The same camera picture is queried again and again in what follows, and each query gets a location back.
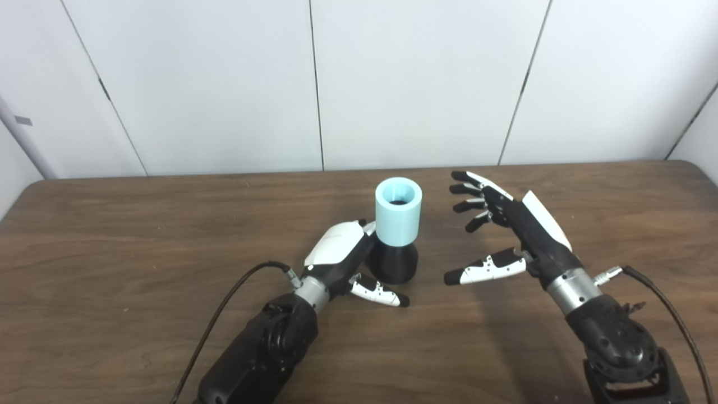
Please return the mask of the white and black left hand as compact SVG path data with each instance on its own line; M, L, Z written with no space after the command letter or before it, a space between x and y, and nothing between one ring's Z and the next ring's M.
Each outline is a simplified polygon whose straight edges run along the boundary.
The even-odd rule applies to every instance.
M328 228L303 262L301 284L294 293L316 314L328 302L346 294L377 304L408 307L408 296L359 271L377 245L374 232L374 222L343 222Z

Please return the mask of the white and black right hand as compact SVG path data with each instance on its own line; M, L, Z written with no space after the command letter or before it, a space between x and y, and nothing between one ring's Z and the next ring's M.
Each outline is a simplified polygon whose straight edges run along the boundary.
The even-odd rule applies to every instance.
M520 248L516 250L511 246L464 268L446 272L447 286L507 278L528 271L539 279L542 287L547 287L566 271L582 268L563 230L533 192L525 194L523 199L515 199L502 187L474 172L452 171L451 177L457 183L449 187L449 191L454 195L469 195L469 199L454 205L454 212L479 210L465 225L465 231L474 233L488 223L495 223L510 228Z

